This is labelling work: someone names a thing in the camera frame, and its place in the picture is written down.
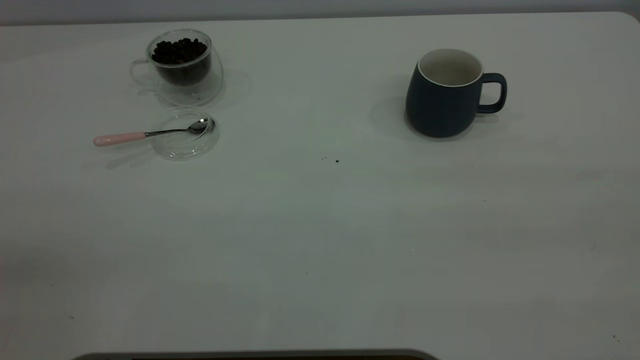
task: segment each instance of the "double-walled glass cup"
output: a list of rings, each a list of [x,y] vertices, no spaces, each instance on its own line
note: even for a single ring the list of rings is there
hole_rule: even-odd
[[[160,42],[176,42],[184,38],[198,39],[207,50],[197,59],[177,65],[153,60],[154,50]],[[134,72],[136,65],[147,64],[146,75]],[[137,83],[153,88],[158,95],[178,105],[198,105],[213,99],[222,87],[222,62],[211,39],[201,31],[180,29],[164,33],[147,46],[146,57],[131,63],[129,74]]]

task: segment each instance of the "white table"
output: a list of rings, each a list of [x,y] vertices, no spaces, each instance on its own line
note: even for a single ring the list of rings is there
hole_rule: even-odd
[[[95,148],[162,120],[127,67],[175,28],[221,54],[218,144],[187,162]],[[0,359],[640,354],[628,15],[33,26],[0,43]],[[509,83],[500,113],[449,141],[403,120],[415,62],[439,47]]]

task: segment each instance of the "mug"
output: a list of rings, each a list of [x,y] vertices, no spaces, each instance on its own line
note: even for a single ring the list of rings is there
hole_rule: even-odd
[[[500,98],[480,105],[484,83],[499,83]],[[426,53],[415,66],[406,94],[406,114],[413,127],[434,138],[460,134],[476,113],[497,113],[507,99],[507,81],[496,73],[484,74],[475,56],[457,49]]]
[[[183,38],[198,39],[207,50],[198,58],[186,63],[167,65],[153,59],[156,45],[160,42],[176,42]],[[211,39],[201,31],[180,29],[164,33],[149,43],[146,56],[131,63],[129,74],[137,83],[153,88],[158,95],[178,105],[198,105],[213,99],[220,91],[223,81],[222,62]],[[136,75],[137,65],[147,64],[146,76]]]

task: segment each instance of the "coffee beans in glass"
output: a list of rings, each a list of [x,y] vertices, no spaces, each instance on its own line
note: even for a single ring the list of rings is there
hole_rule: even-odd
[[[134,67],[144,63],[148,64],[146,76],[134,73]],[[169,31],[153,39],[146,57],[134,61],[130,73],[133,80],[179,105],[210,101],[223,81],[222,63],[211,39],[193,29]]]

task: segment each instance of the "mug rim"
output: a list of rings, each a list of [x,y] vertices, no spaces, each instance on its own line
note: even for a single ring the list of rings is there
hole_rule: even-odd
[[[437,81],[433,81],[432,79],[429,79],[429,77],[427,77],[427,76],[422,72],[422,69],[420,68],[420,62],[422,61],[422,59],[424,59],[424,58],[425,58],[425,56],[427,56],[427,55],[429,55],[429,54],[432,54],[432,53],[435,53],[436,51],[452,51],[452,52],[455,52],[455,53],[462,53],[462,54],[465,54],[465,55],[470,56],[470,57],[471,57],[471,58],[473,58],[473,59],[474,59],[478,64],[480,64],[480,74],[479,74],[475,79],[473,79],[473,81],[470,81],[470,82],[468,82],[468,83],[461,84],[461,85],[445,85],[445,84],[441,84],[441,83],[439,83],[439,82],[437,82]],[[475,83],[476,81],[480,80],[480,78],[481,78],[481,77],[482,77],[482,75],[484,74],[484,65],[482,64],[482,62],[480,61],[480,59],[478,59],[478,58],[477,58],[475,55],[473,55],[472,53],[469,53],[469,52],[467,52],[467,51],[460,50],[460,49],[453,49],[453,48],[434,49],[434,50],[429,51],[428,53],[426,53],[426,54],[422,55],[422,56],[418,59],[418,62],[417,62],[417,64],[416,64],[416,67],[418,68],[418,71],[420,72],[420,75],[422,75],[422,77],[423,77],[424,79],[428,80],[430,83],[436,84],[436,85],[438,85],[438,86],[444,86],[444,87],[446,87],[446,88],[461,88],[461,87],[464,87],[464,86],[469,86],[469,85],[471,85],[471,84]]]
[[[192,33],[198,33],[198,35],[202,35],[206,41],[208,41],[209,45],[207,46],[207,50],[202,53],[202,55],[198,56],[197,58],[186,62],[186,63],[181,63],[181,64],[162,64],[159,63],[157,61],[155,61],[152,57],[151,57],[151,51],[152,51],[152,47],[154,45],[157,45],[158,40],[162,37],[165,37],[166,35],[169,35],[171,33],[177,33],[180,31],[188,31],[188,32],[192,32]],[[207,55],[211,54],[211,47],[213,46],[213,43],[211,42],[211,38],[209,38],[209,36],[205,33],[203,33],[202,31],[199,30],[195,30],[195,29],[176,29],[176,30],[171,30],[171,31],[167,31],[166,33],[161,33],[160,35],[156,36],[153,40],[151,40],[151,42],[149,43],[149,45],[147,46],[147,60],[154,64],[157,67],[164,67],[164,68],[176,68],[176,67],[183,67],[183,66],[188,66],[191,65],[193,63],[196,63],[202,59],[204,59],[205,57],[207,57]]]

